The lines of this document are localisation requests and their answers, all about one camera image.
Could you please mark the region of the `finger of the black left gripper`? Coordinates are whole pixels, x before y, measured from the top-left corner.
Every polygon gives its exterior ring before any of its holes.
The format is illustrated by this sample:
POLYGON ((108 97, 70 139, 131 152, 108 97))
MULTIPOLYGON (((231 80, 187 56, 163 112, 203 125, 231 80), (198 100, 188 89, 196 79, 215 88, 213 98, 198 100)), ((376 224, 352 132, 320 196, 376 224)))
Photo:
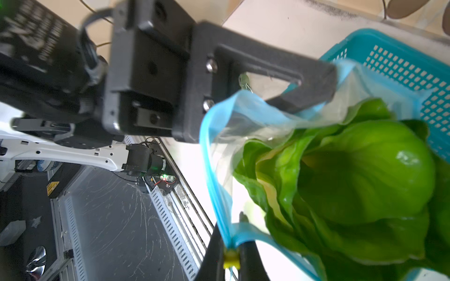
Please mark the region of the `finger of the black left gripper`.
POLYGON ((268 99, 290 114, 331 101, 337 68, 327 62, 277 49, 208 22, 196 27, 196 92, 214 102, 239 90, 239 76, 251 72, 296 87, 268 99))

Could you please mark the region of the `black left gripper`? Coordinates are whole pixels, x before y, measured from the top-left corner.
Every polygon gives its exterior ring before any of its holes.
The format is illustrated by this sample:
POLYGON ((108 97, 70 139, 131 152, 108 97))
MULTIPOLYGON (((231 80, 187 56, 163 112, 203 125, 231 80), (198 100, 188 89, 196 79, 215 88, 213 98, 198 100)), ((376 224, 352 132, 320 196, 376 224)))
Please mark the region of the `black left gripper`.
POLYGON ((195 38, 218 29, 195 21, 176 1, 120 1, 103 96, 103 128, 114 135, 199 141, 203 107, 187 105, 185 89, 195 38))

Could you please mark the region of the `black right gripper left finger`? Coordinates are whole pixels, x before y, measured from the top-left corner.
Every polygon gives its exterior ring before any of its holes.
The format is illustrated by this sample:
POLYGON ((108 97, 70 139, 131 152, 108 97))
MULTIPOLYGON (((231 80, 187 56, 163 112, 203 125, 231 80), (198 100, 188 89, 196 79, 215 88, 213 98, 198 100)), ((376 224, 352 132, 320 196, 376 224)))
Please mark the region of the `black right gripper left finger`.
POLYGON ((224 251, 225 245, 218 225, 215 225, 204 259, 194 281, 224 281, 224 251))

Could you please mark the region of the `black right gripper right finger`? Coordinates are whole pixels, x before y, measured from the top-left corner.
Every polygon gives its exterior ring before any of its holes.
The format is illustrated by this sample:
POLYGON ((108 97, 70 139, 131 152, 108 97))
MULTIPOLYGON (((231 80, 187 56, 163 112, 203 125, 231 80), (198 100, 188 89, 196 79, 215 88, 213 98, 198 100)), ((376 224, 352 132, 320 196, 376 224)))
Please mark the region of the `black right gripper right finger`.
POLYGON ((270 281, 255 241, 242 243, 239 255, 239 281, 270 281))

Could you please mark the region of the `clear blue-zip zipper bag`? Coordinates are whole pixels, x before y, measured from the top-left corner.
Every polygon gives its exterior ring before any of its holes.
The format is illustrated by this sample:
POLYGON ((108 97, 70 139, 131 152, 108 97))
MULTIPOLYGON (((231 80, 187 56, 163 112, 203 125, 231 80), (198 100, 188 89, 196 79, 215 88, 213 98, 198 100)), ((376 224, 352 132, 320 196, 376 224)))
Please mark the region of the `clear blue-zip zipper bag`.
POLYGON ((260 241, 269 262, 319 281, 403 281, 431 257, 438 169, 420 120, 431 91, 337 63, 333 100, 291 115, 241 90, 214 106, 200 145, 227 251, 260 241))

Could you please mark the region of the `small chinese cabbage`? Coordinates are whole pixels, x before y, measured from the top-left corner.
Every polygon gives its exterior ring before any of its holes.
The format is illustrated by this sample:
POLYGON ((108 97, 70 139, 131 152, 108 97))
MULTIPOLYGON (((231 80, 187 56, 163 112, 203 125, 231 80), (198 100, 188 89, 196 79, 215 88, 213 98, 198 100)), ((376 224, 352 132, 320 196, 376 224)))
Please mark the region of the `small chinese cabbage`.
POLYGON ((277 145, 247 140, 233 177, 276 243, 324 281, 402 281, 417 268, 449 275, 450 165, 428 133, 368 99, 340 124, 297 129, 277 145))

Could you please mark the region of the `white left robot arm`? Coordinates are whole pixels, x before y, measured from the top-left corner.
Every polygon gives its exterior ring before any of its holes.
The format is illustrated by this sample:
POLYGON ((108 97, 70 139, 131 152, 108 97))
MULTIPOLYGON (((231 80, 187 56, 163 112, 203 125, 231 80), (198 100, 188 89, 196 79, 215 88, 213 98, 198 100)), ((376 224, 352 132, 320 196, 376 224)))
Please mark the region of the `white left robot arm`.
POLYGON ((207 21, 175 1, 122 1, 76 28, 37 1, 1 2, 1 159, 130 176, 171 174, 147 141, 199 142, 204 116, 253 72, 296 84, 268 104, 294 114, 331 100, 338 71, 207 21))

